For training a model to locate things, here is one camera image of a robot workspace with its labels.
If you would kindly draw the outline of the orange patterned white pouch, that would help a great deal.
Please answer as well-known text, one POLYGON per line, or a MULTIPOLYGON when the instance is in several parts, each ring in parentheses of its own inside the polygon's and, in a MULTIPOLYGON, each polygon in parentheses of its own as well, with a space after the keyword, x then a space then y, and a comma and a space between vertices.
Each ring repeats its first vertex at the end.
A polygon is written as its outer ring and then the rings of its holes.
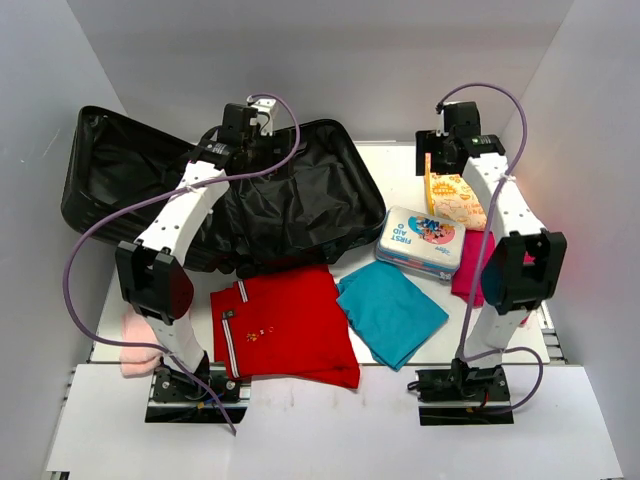
POLYGON ((436 217, 482 231, 486 214, 471 186, 458 174, 437 174, 432 170, 430 153, 424 155, 425 195, 428 212, 436 217))

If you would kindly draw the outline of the magenta garment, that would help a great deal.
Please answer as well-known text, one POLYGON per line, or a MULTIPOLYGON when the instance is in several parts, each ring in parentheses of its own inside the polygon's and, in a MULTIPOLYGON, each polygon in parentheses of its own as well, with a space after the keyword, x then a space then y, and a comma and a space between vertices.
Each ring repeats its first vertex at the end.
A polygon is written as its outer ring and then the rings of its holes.
MULTIPOLYGON (((461 298, 466 303, 470 302, 470 294, 472 282, 477 266, 482 240, 483 231, 467 230, 464 239, 464 246, 462 250, 461 263, 452 278, 451 293, 452 295, 461 298)), ((493 250, 495 249, 495 239, 492 233, 489 234, 488 243, 485 248, 483 257, 483 268, 487 264, 493 250)), ((473 307, 480 308, 484 304, 484 295, 482 287, 479 286, 476 289, 476 295, 473 300, 473 307)))

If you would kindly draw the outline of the red polo shirt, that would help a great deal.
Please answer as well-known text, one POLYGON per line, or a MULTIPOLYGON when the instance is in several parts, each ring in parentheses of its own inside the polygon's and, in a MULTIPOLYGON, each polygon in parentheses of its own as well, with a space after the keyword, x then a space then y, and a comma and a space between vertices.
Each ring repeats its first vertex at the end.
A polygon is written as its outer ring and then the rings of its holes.
POLYGON ((360 367, 326 265, 238 280, 210 294, 214 360, 233 380, 293 376, 356 390, 360 367))

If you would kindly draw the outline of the teal shirt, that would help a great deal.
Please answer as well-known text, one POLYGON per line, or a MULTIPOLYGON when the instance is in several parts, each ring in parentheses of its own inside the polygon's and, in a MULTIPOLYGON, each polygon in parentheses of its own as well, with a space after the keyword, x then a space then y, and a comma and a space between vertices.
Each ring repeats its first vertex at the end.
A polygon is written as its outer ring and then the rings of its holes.
POLYGON ((372 358, 394 371, 449 319, 398 268, 374 261, 337 283, 337 303, 372 358))

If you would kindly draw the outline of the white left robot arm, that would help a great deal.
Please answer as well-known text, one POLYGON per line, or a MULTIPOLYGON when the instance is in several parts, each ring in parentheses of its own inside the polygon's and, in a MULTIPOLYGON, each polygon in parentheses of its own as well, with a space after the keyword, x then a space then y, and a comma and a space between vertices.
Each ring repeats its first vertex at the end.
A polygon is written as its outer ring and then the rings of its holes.
POLYGON ((235 157, 247 156, 259 132, 256 108, 226 105, 222 125, 209 130, 185 155, 187 164, 177 185, 185 192, 172 195, 146 230, 133 242, 120 242, 116 250, 123 299, 174 357, 169 367, 184 367, 176 384, 191 399, 209 392, 212 377, 202 368, 206 353, 189 319, 194 287, 184 269, 186 254, 215 202, 229 188, 225 167, 235 157))

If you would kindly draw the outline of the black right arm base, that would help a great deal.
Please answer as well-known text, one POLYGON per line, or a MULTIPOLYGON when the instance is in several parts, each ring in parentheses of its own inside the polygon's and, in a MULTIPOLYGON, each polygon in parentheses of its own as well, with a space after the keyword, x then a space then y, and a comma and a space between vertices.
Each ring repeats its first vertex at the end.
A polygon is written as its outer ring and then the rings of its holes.
POLYGON ((447 369, 422 369, 407 384, 417 395, 421 426, 489 426, 514 423, 502 366, 470 368, 455 360, 447 369))

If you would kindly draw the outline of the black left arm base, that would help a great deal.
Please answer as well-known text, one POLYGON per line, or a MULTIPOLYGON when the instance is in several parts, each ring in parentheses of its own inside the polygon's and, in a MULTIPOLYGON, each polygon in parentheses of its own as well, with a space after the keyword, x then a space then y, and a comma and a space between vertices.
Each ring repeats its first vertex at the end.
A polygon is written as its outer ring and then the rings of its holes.
MULTIPOLYGON (((251 382, 232 380, 222 364, 210 366, 209 385, 218 396, 231 422, 239 424, 248 409, 251 382)), ((183 373, 158 367, 145 414, 146 423, 226 424, 212 396, 183 373)))

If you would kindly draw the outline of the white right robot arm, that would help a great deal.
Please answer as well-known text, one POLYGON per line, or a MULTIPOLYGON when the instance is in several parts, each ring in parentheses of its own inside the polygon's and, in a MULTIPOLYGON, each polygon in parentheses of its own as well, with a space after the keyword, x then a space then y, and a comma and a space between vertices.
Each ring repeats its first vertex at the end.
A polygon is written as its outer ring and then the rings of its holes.
POLYGON ((555 293, 567 249, 530 210, 512 174, 512 162, 495 135, 481 132, 473 102, 441 102, 439 125, 416 134, 416 172, 427 182, 457 174, 476 195, 494 240, 482 247, 472 281, 484 304, 476 321, 464 320, 456 356, 465 363, 451 374, 453 390, 472 399, 484 391, 484 369, 501 364, 518 326, 555 293))

